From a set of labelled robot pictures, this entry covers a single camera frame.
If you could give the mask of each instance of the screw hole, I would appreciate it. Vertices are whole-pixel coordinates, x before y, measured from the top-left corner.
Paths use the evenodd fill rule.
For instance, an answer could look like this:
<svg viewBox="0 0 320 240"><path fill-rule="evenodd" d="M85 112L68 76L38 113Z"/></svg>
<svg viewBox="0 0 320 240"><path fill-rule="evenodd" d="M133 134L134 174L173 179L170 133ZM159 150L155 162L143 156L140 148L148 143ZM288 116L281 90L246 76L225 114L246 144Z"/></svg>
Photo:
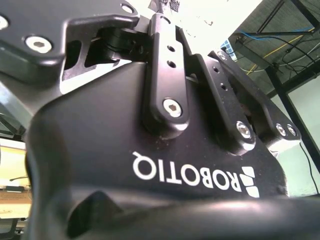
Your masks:
<svg viewBox="0 0 320 240"><path fill-rule="evenodd" d="M35 47L38 47L38 48L43 48L45 46L45 44L43 42L40 42L40 41L34 42L33 45Z"/></svg>
<svg viewBox="0 0 320 240"><path fill-rule="evenodd" d="M167 48L168 48L171 52L175 52L175 51L176 51L172 46L167 46Z"/></svg>
<svg viewBox="0 0 320 240"><path fill-rule="evenodd" d="M129 14L133 14L135 11L131 6L124 3L121 4L121 8Z"/></svg>
<svg viewBox="0 0 320 240"><path fill-rule="evenodd" d="M228 91L228 88L226 87L226 85L224 85L223 83L220 84L220 87L225 90L225 91Z"/></svg>
<svg viewBox="0 0 320 240"><path fill-rule="evenodd" d="M216 68L215 66L213 66L212 68L217 74L219 73L219 69L218 68Z"/></svg>
<svg viewBox="0 0 320 240"><path fill-rule="evenodd" d="M176 64L173 62L173 61L166 61L166 63L170 66L170 67L172 67L172 68L176 68Z"/></svg>
<svg viewBox="0 0 320 240"><path fill-rule="evenodd" d="M166 20L168 24L171 24L171 21L168 18L166 18L165 16L161 16L160 18Z"/></svg>

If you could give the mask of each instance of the black metal plate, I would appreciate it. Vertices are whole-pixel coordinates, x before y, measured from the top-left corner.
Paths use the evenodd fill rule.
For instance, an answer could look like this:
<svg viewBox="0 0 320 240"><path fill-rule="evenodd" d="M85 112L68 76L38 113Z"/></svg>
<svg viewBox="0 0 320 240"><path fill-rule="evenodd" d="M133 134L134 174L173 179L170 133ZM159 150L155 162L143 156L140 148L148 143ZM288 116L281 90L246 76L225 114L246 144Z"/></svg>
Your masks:
<svg viewBox="0 0 320 240"><path fill-rule="evenodd" d="M151 135L141 114L145 71L145 63L124 65L49 103L34 117L26 141L34 190L29 233L37 229L39 239L45 239L45 226L54 223L54 238L64 239L71 209L97 190L122 208L203 198L247 199L251 197L239 177L242 167L254 169L253 182L261 198L277 196L279 187L286 186L280 164L259 139L242 156L219 147L212 128L212 94L197 83L187 81L190 124L183 134L172 140ZM135 175L134 152L155 162L154 178L142 180ZM235 173L241 192L232 186L208 188L202 180L197 186L162 182L158 159L163 160L165 178L171 175L170 161L178 179L186 164L198 171L209 168L211 175L214 170ZM145 174L150 168L140 165ZM186 175L195 179L190 171Z"/></svg>
<svg viewBox="0 0 320 240"><path fill-rule="evenodd" d="M122 4L134 12L124 11ZM133 28L139 21L125 0L2 0L0 15L9 21L0 31L0 71L28 83L59 81L68 41L81 41L86 56L99 29ZM46 38L53 49L45 54L29 49L25 39L30 36Z"/></svg>

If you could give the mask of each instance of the black bracket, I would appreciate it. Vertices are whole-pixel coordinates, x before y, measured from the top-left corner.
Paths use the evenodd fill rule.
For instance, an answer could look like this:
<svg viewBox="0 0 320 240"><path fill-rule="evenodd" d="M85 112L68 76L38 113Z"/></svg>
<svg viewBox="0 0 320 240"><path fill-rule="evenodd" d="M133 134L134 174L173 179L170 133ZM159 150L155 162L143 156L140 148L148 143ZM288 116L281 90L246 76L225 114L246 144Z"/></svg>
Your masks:
<svg viewBox="0 0 320 240"><path fill-rule="evenodd" d="M162 13L152 16L152 54L147 64L143 123L163 139L179 136L189 124L183 46L176 26Z"/></svg>
<svg viewBox="0 0 320 240"><path fill-rule="evenodd" d="M107 6L103 0L29 0L18 7L14 1L3 2L1 15L9 24L0 32L0 71L27 83L56 83L68 42L80 41L82 59L98 30L137 25L140 16L126 1L113 0ZM28 45L30 37L38 38ZM46 52L37 51L43 47Z"/></svg>
<svg viewBox="0 0 320 240"><path fill-rule="evenodd" d="M235 155L243 155L254 149L256 136L241 110L221 64L212 57L192 54L184 31L180 29L179 32L185 46L186 74L195 74L199 80L204 80L204 84L208 85L211 91L213 101L207 104L217 111L216 118L219 120L213 125L216 126L220 144Z"/></svg>
<svg viewBox="0 0 320 240"><path fill-rule="evenodd" d="M225 68L228 80L237 89L238 100L250 111L256 134L269 150L282 152L300 142L298 128L227 54L211 52L210 56L217 58Z"/></svg>

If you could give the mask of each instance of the wire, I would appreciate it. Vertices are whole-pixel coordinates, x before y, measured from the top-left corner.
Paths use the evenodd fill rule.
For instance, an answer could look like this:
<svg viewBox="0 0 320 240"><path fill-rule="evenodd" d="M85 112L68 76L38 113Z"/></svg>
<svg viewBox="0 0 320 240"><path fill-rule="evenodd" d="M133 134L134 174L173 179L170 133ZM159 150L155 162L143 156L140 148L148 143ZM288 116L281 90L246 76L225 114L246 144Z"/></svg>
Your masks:
<svg viewBox="0 0 320 240"><path fill-rule="evenodd" d="M291 44L290 42L286 41L286 40L283 40L281 39L280 37L277 37L277 36L268 36L268 37L264 37L264 36L261 36L260 38L272 38L272 39L278 39L284 43L286 43L287 45L290 45L291 47L294 47L295 49L299 50L301 53L303 53L306 57L308 57L312 62L316 63L316 61L310 56L308 55L308 53L306 53L305 51L301 50L301 48Z"/></svg>
<svg viewBox="0 0 320 240"><path fill-rule="evenodd" d="M245 71L246 73L250 72L250 70L247 70L247 69L243 69L242 67L240 67L241 70ZM255 71L252 71L252 73L258 73L258 72L263 72L264 69L261 69L261 70L255 70Z"/></svg>
<svg viewBox="0 0 320 240"><path fill-rule="evenodd" d="M305 27L305 28L300 28L300 29L293 30L293 32L300 32L300 31L305 31L305 30L308 30L308 32L311 32L313 29L315 29L315 28L314 28L314 27ZM243 33L244 35L246 35L247 37L251 38L251 40L249 40L248 42L244 43L241 47L239 47L238 49L235 49L233 52L229 52L229 53L227 52L226 54L228 54L228 55L234 54L236 51L238 51L240 48L242 48L243 46L247 45L247 44L250 43L251 41L253 41L253 40L261 40L261 39L259 39L259 38L257 38L257 37L253 37L253 36L249 35L249 34L246 33L246 32L243 32L243 31L241 31L241 30L239 30L239 31L240 31L241 33ZM303 37L303 35L298 36L298 37L296 37L295 39L292 39L291 41L293 42L293 41L295 41L296 39L299 39L299 38L301 38L301 37Z"/></svg>
<svg viewBox="0 0 320 240"><path fill-rule="evenodd" d="M251 38L251 39L254 39L254 40L258 40L258 41L265 41L265 40L266 40L266 39L260 39L260 38L251 36L251 35L249 35L248 33L244 32L244 31L241 31L241 30L239 30L239 32L242 33L243 35L246 35L247 37L249 37L249 38Z"/></svg>
<svg viewBox="0 0 320 240"><path fill-rule="evenodd" d="M308 52L308 54L312 53L319 45L320 45L320 42L319 42L317 45L315 45L315 46ZM288 64L290 65L290 64L296 63L296 62L300 61L301 59L304 59L305 57L306 57L306 55L303 55L302 57L299 57L298 59L293 60L293 61L291 61L291 62L288 62L287 64L280 64L279 67L284 67L284 66L287 66ZM264 69L252 71L253 68L252 68L251 70L247 70L247 69L244 69L244 68L242 68L242 67L240 67L240 68L241 68L243 71L245 71L246 73L251 73L251 72L253 72L253 73L258 73L258 72L264 71Z"/></svg>
<svg viewBox="0 0 320 240"><path fill-rule="evenodd" d="M9 180L9 182L12 182L14 180L18 180L18 179L26 179L28 176L20 176L20 177L16 177L16 178L12 178Z"/></svg>
<svg viewBox="0 0 320 240"><path fill-rule="evenodd" d="M302 147L301 142L299 143L299 145L300 145L302 151L304 152L304 155L305 155L306 159L308 160L310 176L311 176L312 181L313 181L313 184L314 184L314 186L315 186L316 193L319 194L318 186L317 186L316 181L315 181L315 179L314 179L314 175L312 174L312 168L311 168L310 159L309 159L306 151L305 151L304 148Z"/></svg>
<svg viewBox="0 0 320 240"><path fill-rule="evenodd" d="M288 43L292 43L292 42L294 42L295 40L297 40L297 39L299 39L299 38L302 38L302 37L303 37L303 35L297 36L297 37L295 37L294 39L290 40ZM269 53L268 53L267 55L265 55L263 58L266 58L266 57L270 56L271 54L279 51L280 49L282 49L283 47L285 47L285 46L287 46L287 45L288 45L287 43L283 44L282 46L278 47L277 49L269 52ZM249 70L249 72L247 73L247 75L250 74L255 67L256 67L256 64L253 65L253 67Z"/></svg>
<svg viewBox="0 0 320 240"><path fill-rule="evenodd" d="M307 54L310 54L311 52L313 52L319 45L320 45L320 42L319 42L317 45L315 45ZM291 62L288 62L288 64L296 63L296 62L300 61L301 59L304 59L306 56L307 56L307 55L303 55L302 57L299 57L299 58L296 59L296 60L293 60L293 61L291 61Z"/></svg>

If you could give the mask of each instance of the white wall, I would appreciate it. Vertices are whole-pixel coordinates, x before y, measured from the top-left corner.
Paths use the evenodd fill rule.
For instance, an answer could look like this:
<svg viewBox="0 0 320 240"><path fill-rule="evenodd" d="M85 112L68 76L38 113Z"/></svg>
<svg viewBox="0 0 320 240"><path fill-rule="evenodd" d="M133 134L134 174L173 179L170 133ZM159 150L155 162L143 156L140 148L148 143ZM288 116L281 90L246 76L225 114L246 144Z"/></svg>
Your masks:
<svg viewBox="0 0 320 240"><path fill-rule="evenodd" d="M309 129L314 141L320 147L320 76L304 84L289 94L302 120ZM280 98L271 99L288 117ZM311 157L311 169L315 182L320 189L320 174ZM284 169L288 193L291 197L300 197L317 194L316 188L310 176L308 160L299 145L280 153L278 160Z"/></svg>

